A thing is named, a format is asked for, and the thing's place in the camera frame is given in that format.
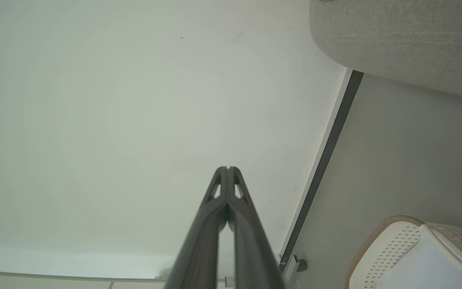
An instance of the gray upholstered furniture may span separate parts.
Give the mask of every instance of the gray upholstered furniture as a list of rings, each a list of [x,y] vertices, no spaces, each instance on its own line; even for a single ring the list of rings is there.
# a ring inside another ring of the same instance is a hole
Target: gray upholstered furniture
[[[462,96],[462,0],[310,0],[310,25],[339,64]]]

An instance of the beige braided rim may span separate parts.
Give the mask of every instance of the beige braided rim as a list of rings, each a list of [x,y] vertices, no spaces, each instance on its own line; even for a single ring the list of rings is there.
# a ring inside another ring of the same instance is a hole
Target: beige braided rim
[[[354,272],[354,269],[356,269],[359,260],[363,258],[363,255],[367,252],[368,248],[370,248],[370,245],[374,243],[374,241],[377,239],[377,237],[386,229],[388,226],[390,226],[393,223],[396,222],[408,222],[413,225],[416,225],[420,227],[421,225],[424,224],[424,222],[420,221],[417,218],[413,218],[410,216],[391,216],[384,220],[375,230],[368,236],[367,240],[363,243],[359,251],[356,253],[356,256],[352,259],[351,264],[349,265],[349,268],[347,269],[347,272],[345,273],[345,284],[344,287],[345,289],[349,289],[349,283],[351,280],[352,272]]]

